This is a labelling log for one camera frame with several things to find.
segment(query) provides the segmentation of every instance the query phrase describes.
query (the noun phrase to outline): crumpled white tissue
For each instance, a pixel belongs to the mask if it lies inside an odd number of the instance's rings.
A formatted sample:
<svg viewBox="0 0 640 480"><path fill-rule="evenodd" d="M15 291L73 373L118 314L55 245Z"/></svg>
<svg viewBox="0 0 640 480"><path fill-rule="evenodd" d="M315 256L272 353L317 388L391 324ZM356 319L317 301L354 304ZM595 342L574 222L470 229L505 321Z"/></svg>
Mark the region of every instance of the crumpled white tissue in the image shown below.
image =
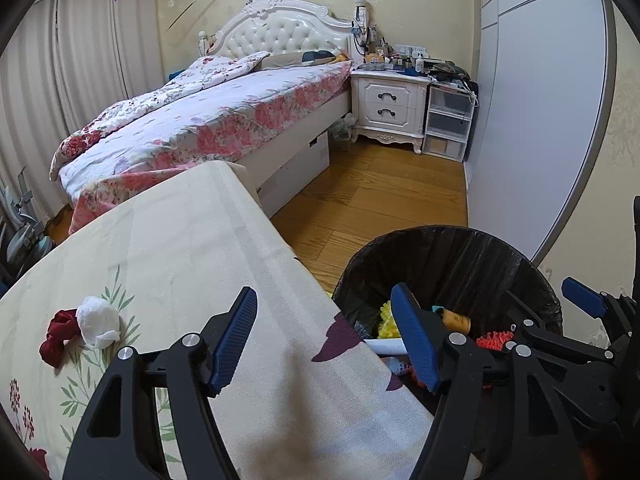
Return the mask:
<svg viewBox="0 0 640 480"><path fill-rule="evenodd" d="M84 298L76 310L76 319L89 348L101 350L120 341L120 317L108 301L95 296Z"/></svg>

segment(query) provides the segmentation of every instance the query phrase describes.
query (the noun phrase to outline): white cardboard box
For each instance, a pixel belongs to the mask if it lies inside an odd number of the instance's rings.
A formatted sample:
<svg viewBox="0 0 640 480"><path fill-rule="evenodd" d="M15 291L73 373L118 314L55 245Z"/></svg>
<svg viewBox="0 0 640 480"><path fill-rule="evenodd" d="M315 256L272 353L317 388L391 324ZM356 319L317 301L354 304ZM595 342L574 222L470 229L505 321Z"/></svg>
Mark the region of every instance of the white cardboard box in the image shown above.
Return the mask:
<svg viewBox="0 0 640 480"><path fill-rule="evenodd" d="M271 218L328 167L328 134L323 132L262 184L258 197L264 214Z"/></svg>

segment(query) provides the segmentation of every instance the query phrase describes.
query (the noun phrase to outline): white nightstand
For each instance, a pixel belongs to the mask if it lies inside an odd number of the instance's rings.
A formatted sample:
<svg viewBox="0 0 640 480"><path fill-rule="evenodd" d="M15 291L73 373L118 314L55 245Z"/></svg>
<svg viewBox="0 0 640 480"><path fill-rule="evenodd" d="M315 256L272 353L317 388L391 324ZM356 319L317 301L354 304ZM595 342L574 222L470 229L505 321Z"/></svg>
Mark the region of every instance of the white nightstand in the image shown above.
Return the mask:
<svg viewBox="0 0 640 480"><path fill-rule="evenodd" d="M351 73L356 135L385 144L410 142L418 154L462 162L475 103L474 94L426 77L392 71Z"/></svg>
<svg viewBox="0 0 640 480"><path fill-rule="evenodd" d="M356 132L389 144L410 142L422 153L424 113L430 80L385 71L351 73L351 108Z"/></svg>

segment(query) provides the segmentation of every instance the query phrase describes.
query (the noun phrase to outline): bed frame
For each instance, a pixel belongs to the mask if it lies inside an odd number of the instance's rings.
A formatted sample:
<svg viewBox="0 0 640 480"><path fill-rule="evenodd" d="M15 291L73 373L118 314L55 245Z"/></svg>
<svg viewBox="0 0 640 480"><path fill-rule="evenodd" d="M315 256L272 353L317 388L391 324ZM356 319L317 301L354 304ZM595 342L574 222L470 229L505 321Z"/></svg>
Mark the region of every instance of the bed frame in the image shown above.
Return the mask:
<svg viewBox="0 0 640 480"><path fill-rule="evenodd" d="M210 54L236 58L263 50L273 54L329 50L344 52L351 59L358 55L351 22L335 19L327 7L300 0L253 0L216 33ZM349 93L342 92L238 164L247 168L259 188L350 110Z"/></svg>

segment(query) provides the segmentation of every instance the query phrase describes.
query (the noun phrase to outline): green leaf pattern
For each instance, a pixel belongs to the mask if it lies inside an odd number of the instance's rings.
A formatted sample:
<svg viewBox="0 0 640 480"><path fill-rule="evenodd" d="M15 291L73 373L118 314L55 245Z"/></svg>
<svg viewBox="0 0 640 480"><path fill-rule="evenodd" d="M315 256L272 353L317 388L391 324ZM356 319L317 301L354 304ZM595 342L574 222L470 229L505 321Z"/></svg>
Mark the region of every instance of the green leaf pattern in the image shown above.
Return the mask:
<svg viewBox="0 0 640 480"><path fill-rule="evenodd" d="M103 350L91 349L80 343L74 348L68 346L69 362L73 367L75 374L73 377L67 376L66 386L62 386L62 392L65 400L60 403L62 414L70 420L70 429L60 425L60 429L71 447L71 442L76 435L76 427L79 419L82 417L84 410L91 399L91 396L97 386L99 378L104 374L109 362L118 353L123 346L130 346L140 337L140 323L136 323L136 316L131 316L125 323L126 316L122 312L133 301L135 296L127 296L126 288L118 282L120 279L120 266L116 271L115 279L111 290L108 286L104 287L102 298L109 301L112 305L116 305L116 309L120 314L120 334L124 336L118 343L105 348ZM169 395L164 388L156 388L156 407L158 410L158 423L160 427L160 437L163 442L175 441L174 424L171 420L171 410L169 408ZM164 454L167 463L181 463L181 460L168 453Z"/></svg>

